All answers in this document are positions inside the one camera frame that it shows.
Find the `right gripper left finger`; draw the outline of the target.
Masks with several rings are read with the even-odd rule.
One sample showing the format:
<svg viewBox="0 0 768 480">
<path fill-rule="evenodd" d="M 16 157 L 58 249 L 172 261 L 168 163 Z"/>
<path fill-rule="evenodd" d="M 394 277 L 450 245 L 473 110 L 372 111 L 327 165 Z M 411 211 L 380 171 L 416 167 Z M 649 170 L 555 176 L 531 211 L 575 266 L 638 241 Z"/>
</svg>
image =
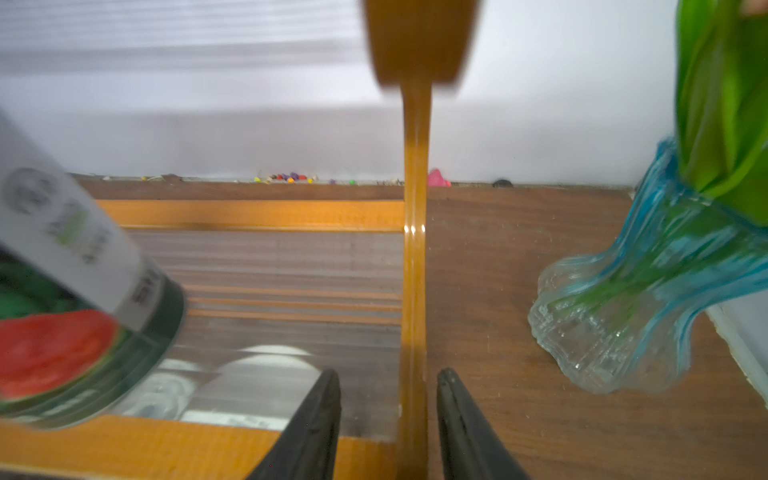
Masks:
<svg viewBox="0 0 768 480">
<path fill-rule="evenodd" d="M 341 419 L 338 373 L 323 371 L 249 480 L 325 480 L 334 476 Z"/>
</svg>

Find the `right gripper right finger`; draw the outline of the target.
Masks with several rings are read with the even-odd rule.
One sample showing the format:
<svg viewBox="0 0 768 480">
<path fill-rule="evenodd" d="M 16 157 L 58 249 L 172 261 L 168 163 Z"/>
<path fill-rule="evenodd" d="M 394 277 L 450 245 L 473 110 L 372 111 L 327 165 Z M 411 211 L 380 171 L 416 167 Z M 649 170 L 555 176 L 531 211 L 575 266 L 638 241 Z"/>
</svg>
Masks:
<svg viewBox="0 0 768 480">
<path fill-rule="evenodd" d="M 437 413 L 443 475 L 449 480 L 527 479 L 458 373 L 437 375 Z"/>
</svg>

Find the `watermelon seed can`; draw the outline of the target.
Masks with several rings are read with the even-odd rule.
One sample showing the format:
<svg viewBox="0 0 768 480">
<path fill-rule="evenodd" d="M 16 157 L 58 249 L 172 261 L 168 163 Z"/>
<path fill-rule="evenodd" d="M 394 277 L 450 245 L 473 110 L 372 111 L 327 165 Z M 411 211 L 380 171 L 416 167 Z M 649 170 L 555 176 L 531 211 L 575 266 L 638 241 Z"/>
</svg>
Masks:
<svg viewBox="0 0 768 480">
<path fill-rule="evenodd" d="M 161 363 L 187 300 L 96 201 L 1 120 L 1 416 L 88 421 Z"/>
</svg>

